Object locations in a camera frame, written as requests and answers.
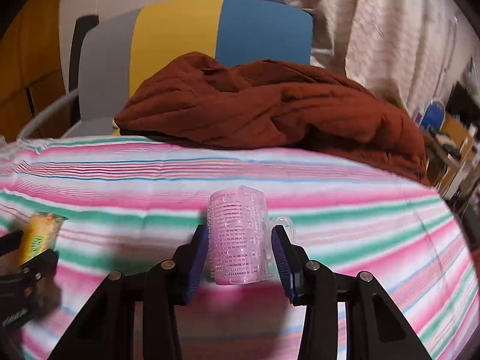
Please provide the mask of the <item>pink hair roller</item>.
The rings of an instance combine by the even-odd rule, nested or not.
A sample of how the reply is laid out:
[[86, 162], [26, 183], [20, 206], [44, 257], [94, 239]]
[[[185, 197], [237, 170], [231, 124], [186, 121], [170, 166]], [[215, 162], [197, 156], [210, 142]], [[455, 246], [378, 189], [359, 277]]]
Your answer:
[[295, 227], [287, 216], [269, 217], [264, 194], [241, 186], [209, 197], [207, 207], [209, 269], [218, 285], [267, 281], [273, 275], [271, 235], [281, 225], [291, 241]]

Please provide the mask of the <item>yellow cracker packet green end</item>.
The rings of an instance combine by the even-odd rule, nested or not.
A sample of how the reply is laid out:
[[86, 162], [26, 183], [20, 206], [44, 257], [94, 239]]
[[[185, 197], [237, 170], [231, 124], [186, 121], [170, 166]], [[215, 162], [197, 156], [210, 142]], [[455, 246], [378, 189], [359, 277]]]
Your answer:
[[53, 213], [37, 212], [28, 220], [19, 245], [18, 264], [21, 266], [46, 250], [55, 247], [65, 217]]

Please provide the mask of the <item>wooden wardrobe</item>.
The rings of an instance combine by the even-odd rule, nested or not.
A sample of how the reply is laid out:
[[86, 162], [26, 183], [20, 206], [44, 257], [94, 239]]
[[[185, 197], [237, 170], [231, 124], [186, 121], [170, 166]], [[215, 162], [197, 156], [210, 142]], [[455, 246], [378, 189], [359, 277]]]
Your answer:
[[15, 141], [64, 94], [59, 0], [27, 0], [1, 38], [1, 136]]

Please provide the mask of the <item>striped pink green tablecloth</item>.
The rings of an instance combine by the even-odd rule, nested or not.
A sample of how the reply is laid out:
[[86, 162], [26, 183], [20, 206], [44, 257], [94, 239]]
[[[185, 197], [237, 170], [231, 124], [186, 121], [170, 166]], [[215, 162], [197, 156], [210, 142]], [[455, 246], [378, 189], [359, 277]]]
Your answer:
[[1, 149], [1, 230], [38, 212], [64, 217], [55, 281], [61, 303], [22, 330], [27, 359], [46, 359], [113, 270], [143, 272], [200, 224], [208, 198], [247, 186], [295, 241], [335, 272], [371, 272], [433, 359], [476, 344], [479, 285], [462, 231], [433, 189], [304, 150], [216, 151], [142, 137], [17, 141]]

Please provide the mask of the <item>dark red quilted jacket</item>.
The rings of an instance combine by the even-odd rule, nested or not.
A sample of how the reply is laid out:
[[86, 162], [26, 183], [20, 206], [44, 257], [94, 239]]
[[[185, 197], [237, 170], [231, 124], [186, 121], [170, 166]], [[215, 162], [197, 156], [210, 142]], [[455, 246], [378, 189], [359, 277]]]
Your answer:
[[145, 80], [115, 124], [226, 150], [320, 151], [427, 183], [425, 141], [408, 114], [321, 67], [225, 67], [191, 52]]

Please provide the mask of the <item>floral white curtain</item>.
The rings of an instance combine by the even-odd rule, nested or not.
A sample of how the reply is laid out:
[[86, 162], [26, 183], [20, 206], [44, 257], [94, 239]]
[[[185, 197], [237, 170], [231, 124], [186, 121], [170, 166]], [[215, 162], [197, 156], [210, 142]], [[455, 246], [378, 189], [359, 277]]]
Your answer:
[[479, 36], [453, 0], [267, 0], [308, 12], [311, 62], [408, 112], [446, 101]]

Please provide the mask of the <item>blue folding chair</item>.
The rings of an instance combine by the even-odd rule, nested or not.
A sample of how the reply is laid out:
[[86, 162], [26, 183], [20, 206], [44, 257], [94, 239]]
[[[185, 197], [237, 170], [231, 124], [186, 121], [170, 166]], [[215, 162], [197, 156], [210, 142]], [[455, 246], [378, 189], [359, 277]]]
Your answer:
[[445, 118], [446, 110], [443, 103], [438, 100], [432, 100], [423, 112], [420, 126], [422, 128], [431, 128], [434, 131], [439, 131], [443, 126]]

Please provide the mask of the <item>wooden desk with clutter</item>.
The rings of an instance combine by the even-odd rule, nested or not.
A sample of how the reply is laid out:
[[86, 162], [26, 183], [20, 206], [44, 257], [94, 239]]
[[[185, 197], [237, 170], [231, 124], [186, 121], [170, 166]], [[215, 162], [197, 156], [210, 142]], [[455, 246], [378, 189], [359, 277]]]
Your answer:
[[430, 185], [450, 200], [473, 168], [474, 139], [462, 123], [446, 114], [440, 130], [424, 132], [426, 176]]

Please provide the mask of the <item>grey yellow blue chair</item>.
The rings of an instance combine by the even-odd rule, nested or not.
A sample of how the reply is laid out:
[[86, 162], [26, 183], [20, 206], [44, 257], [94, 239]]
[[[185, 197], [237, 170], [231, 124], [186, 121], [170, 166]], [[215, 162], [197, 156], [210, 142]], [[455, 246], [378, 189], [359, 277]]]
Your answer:
[[108, 135], [112, 120], [144, 80], [197, 51], [226, 67], [262, 59], [310, 62], [312, 15], [264, 0], [172, 0], [106, 21], [83, 17], [72, 39], [69, 92], [23, 127], [26, 139], [73, 104], [80, 119], [65, 137]]

